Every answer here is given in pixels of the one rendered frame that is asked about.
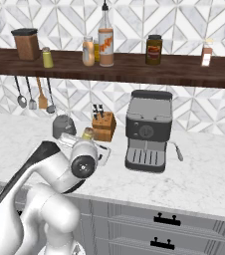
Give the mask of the hanging wooden spatula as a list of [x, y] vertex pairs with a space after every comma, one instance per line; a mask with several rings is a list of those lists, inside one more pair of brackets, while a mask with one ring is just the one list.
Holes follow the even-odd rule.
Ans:
[[40, 82], [39, 78], [37, 78], [37, 85], [38, 85], [38, 89], [39, 89], [39, 98], [38, 98], [39, 108], [45, 109], [48, 106], [48, 100], [43, 94], [43, 90], [42, 90], [42, 86], [41, 86], [41, 82]]

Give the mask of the yellow-green shaker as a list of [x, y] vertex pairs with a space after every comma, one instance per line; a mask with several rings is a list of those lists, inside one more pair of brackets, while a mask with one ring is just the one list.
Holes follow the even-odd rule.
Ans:
[[53, 58], [51, 54], [51, 50], [49, 47], [44, 47], [42, 49], [42, 55], [43, 55], [43, 65], [45, 68], [53, 68], [54, 63], [53, 63]]

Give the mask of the clear condiment bottle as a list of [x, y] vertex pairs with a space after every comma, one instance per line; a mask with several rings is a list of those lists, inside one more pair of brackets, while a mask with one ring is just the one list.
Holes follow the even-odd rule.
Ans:
[[62, 132], [58, 142], [63, 146], [72, 148], [78, 140], [79, 138], [77, 136]]

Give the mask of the hanging metal spatula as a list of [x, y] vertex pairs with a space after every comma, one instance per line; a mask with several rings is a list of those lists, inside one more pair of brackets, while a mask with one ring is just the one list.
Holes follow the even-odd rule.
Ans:
[[31, 92], [29, 79], [28, 79], [28, 77], [25, 77], [25, 79], [26, 79], [26, 84], [27, 84], [27, 88], [28, 88], [28, 91], [29, 91], [29, 95], [30, 95], [29, 109], [30, 110], [36, 110], [37, 109], [37, 103], [32, 97], [32, 92]]

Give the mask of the pale orange jar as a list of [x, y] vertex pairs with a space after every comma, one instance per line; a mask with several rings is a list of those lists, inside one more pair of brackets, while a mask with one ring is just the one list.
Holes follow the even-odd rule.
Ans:
[[85, 66], [92, 66], [95, 63], [95, 48], [93, 38], [85, 36], [83, 42], [83, 63]]

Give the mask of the olive shaker with metal top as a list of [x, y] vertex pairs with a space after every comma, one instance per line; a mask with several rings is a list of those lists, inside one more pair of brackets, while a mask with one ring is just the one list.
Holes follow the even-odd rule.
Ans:
[[95, 135], [94, 129], [92, 127], [86, 127], [82, 134], [82, 138], [83, 139], [93, 139], [94, 135]]

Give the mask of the grey espresso machine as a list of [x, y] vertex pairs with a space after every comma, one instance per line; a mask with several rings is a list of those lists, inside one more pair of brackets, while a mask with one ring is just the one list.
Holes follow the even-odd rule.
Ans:
[[125, 117], [128, 169], [164, 172], [172, 127], [172, 93], [134, 90]]

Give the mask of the wooden knife block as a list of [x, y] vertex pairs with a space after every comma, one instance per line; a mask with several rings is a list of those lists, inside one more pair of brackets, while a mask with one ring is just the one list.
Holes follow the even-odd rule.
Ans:
[[114, 114], [112, 112], [104, 112], [103, 117], [97, 114], [93, 118], [92, 126], [95, 140], [111, 142], [116, 127]]

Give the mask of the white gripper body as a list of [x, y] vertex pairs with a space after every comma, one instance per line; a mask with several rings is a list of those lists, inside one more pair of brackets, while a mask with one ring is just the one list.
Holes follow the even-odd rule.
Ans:
[[104, 166], [111, 155], [111, 149], [100, 144], [97, 144], [96, 148], [98, 150], [98, 165]]

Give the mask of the dark jar with red label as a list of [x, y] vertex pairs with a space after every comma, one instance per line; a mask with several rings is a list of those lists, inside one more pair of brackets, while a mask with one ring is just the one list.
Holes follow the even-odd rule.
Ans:
[[149, 35], [146, 40], [145, 62], [148, 65], [159, 65], [161, 59], [162, 38], [160, 35]]

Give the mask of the grey cupboard door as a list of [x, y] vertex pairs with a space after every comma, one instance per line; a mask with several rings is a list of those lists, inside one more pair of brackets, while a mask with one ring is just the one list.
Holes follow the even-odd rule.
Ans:
[[110, 255], [109, 215], [105, 202], [72, 197], [81, 211], [81, 221], [74, 231], [87, 255]]

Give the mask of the brown canister with black lid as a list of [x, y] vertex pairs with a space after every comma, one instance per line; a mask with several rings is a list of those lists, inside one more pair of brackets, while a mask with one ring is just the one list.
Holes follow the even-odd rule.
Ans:
[[12, 31], [19, 58], [25, 61], [35, 61], [40, 55], [37, 38], [38, 30], [35, 28], [20, 28]]

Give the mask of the tall glass bottle, orange label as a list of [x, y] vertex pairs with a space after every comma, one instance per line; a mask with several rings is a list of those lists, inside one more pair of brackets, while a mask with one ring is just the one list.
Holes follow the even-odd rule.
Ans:
[[109, 6], [104, 1], [102, 6], [103, 18], [99, 27], [99, 54], [100, 65], [111, 67], [113, 65], [113, 26], [109, 19]]

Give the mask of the dark wooden wall shelf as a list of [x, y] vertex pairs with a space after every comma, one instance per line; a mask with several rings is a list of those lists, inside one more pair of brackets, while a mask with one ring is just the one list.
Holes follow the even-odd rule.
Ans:
[[52, 57], [54, 67], [46, 69], [42, 59], [21, 61], [15, 49], [0, 49], [0, 75], [225, 89], [225, 57], [202, 67], [198, 56], [164, 55], [150, 66], [143, 54], [116, 53], [109, 68], [86, 67], [75, 51], [54, 51]]

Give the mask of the small brown spice bottle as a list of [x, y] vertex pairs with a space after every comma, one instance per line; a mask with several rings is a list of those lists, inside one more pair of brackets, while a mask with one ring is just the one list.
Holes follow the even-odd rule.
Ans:
[[208, 38], [204, 41], [203, 48], [202, 48], [202, 55], [201, 55], [201, 66], [202, 67], [209, 67], [212, 57], [212, 49], [213, 40]]

